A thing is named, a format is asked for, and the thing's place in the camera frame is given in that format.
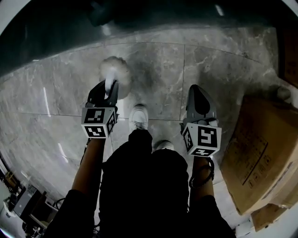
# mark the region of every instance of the marble floor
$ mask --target marble floor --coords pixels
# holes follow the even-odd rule
[[[86,144],[81,109],[99,82],[99,63],[123,57],[133,74],[132,90],[118,101],[120,117],[105,145],[104,159],[129,135],[128,116],[136,103],[149,111],[154,141],[168,139],[188,162],[179,122],[185,116],[188,89],[198,84],[214,99],[221,150],[214,155],[214,190],[222,216],[231,227],[239,216],[219,171],[245,94],[270,97],[279,86],[296,89],[277,77],[276,30],[254,28],[175,29],[138,32],[124,38],[72,49],[32,62],[0,79],[0,151],[20,180],[52,199],[71,188]]]

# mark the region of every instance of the shoe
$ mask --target shoe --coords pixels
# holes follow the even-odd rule
[[[129,133],[134,130],[147,130],[148,112],[143,105],[136,105],[129,115]]]
[[[156,150],[163,150],[163,149],[168,149],[174,151],[174,145],[169,142],[168,140],[164,140],[159,144],[159,146],[156,148]]]

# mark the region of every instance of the equipment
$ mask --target equipment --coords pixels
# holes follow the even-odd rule
[[[28,188],[20,197],[18,203],[14,207],[14,212],[22,219],[27,220],[27,217],[36,206],[37,201],[41,198],[41,192],[39,192],[32,185],[28,185]]]
[[[217,127],[212,98],[198,85],[192,85],[186,111],[186,118],[180,125],[187,153],[200,157],[214,155],[220,148],[222,129]]]
[[[130,70],[126,62],[115,56],[105,59],[100,65],[102,82],[89,93],[82,109],[81,126],[87,138],[108,138],[117,122],[116,103],[130,91]]]

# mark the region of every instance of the floor tile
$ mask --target floor tile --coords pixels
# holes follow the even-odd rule
[[[186,46],[180,119],[186,115],[188,90],[197,84],[214,100],[219,121],[237,121],[244,92],[260,67],[233,54]]]
[[[34,178],[38,189],[56,190],[62,196],[71,189],[77,167],[62,155],[44,151],[22,139],[2,147],[1,153],[20,181],[31,183]]]
[[[277,89],[279,87],[290,90],[292,104],[295,107],[298,107],[298,89],[279,78],[276,75],[276,72],[267,66],[260,67],[259,74],[255,75],[255,77],[251,80],[245,94],[275,100]]]
[[[250,219],[250,214],[244,214],[242,216],[239,215],[238,212],[233,212],[225,217],[225,221],[229,224],[229,226],[234,229],[236,226],[248,221]]]
[[[276,29],[273,27],[241,27],[241,28],[181,28],[150,32],[135,32],[121,38],[106,40],[105,45],[162,42],[177,43],[213,48],[248,59],[264,65],[278,68],[278,42]]]
[[[216,161],[216,159],[212,158],[213,163],[214,163],[214,179],[213,179],[213,185],[218,184],[220,182],[222,182],[223,179],[223,175],[222,172],[219,169],[219,165],[218,162]]]
[[[215,184],[213,188],[216,204],[222,217],[226,217],[236,212],[236,207],[229,194],[226,183],[222,181],[218,184]]]
[[[22,113],[0,111],[0,143],[6,145],[23,134],[19,116]]]
[[[10,73],[0,84],[0,111],[57,115],[52,71],[44,59]]]
[[[65,196],[87,142],[81,118],[24,113],[14,113],[14,116],[22,134],[10,143],[0,143],[0,151],[8,166],[21,181],[34,178],[36,186],[48,192],[56,190]],[[109,138],[105,144],[104,161],[112,153]]]
[[[122,44],[60,55],[53,59],[55,98],[60,115],[81,115],[89,91],[99,82],[100,62],[123,57],[131,67],[132,89],[118,102],[120,118],[142,103],[150,119],[179,119],[183,83],[184,46]]]

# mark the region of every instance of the grout line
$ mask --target grout line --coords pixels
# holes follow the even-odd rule
[[[182,111],[183,86],[184,86],[184,68],[185,68],[185,45],[184,45],[184,53],[183,53],[183,79],[182,79],[182,91],[181,91],[181,103],[180,103],[179,120],[181,120],[181,111]]]
[[[57,103],[57,100],[56,100],[56,96],[55,96],[55,91],[56,91],[56,88],[55,88],[55,79],[54,79],[54,62],[53,62],[53,58],[51,58],[51,66],[52,66],[52,80],[53,80],[53,90],[54,90],[54,100],[55,100],[55,104],[56,104],[56,108],[57,108],[57,112],[58,112],[58,115],[59,114],[59,108],[58,108],[58,103]]]
[[[184,44],[184,43],[169,43],[169,42],[146,42],[146,41],[142,41],[142,42],[127,42],[127,43],[117,43],[117,44],[110,44],[110,45],[105,45],[104,43],[102,43],[101,46],[94,46],[94,47],[89,47],[89,48],[84,48],[84,49],[79,49],[79,50],[74,50],[74,51],[71,51],[71,52],[61,52],[61,53],[58,53],[56,55],[54,55],[54,57],[52,58],[56,58],[58,57],[59,55],[64,55],[64,54],[69,54],[69,53],[74,53],[74,52],[79,52],[79,51],[82,51],[82,50],[88,50],[88,49],[95,49],[95,48],[99,48],[99,47],[105,47],[105,46],[117,46],[117,45],[128,45],[128,44],[170,44],[170,45],[183,45],[184,47],[185,46],[196,46],[196,47],[201,47],[201,48],[206,48],[206,49],[211,49],[211,50],[216,50],[216,51],[221,51],[221,52],[224,52],[224,53],[228,53],[228,54],[232,54],[232,55],[235,55],[235,56],[239,56],[241,58],[244,58],[244,59],[247,59],[247,60],[251,60],[251,61],[254,61],[256,63],[259,63],[261,65],[263,65],[261,62],[257,61],[257,60],[254,60],[254,59],[251,59],[251,58],[248,58],[248,57],[244,57],[240,54],[235,54],[235,53],[232,53],[232,52],[228,52],[228,51],[224,51],[224,50],[220,50],[220,49],[215,49],[215,48],[212,48],[212,47],[207,47],[207,46],[200,46],[200,45],[192,45],[192,44]]]
[[[213,184],[213,186],[214,186],[214,185],[221,184],[221,183],[225,183],[224,179],[223,179],[223,180],[221,180],[221,181],[219,181],[219,182],[217,182],[217,183],[215,183],[215,184]]]
[[[112,151],[114,153],[114,147],[113,147],[113,140],[112,140],[112,131],[111,131],[111,134],[110,134],[110,140],[111,140],[111,145],[112,145]]]
[[[10,113],[20,113],[20,114],[29,114],[29,115],[41,115],[41,116],[49,116],[47,113],[33,113],[33,112],[10,112]],[[81,117],[77,115],[59,115],[59,114],[50,114],[51,116],[60,116],[60,117]],[[151,121],[181,121],[181,120],[175,120],[175,119],[149,119]]]

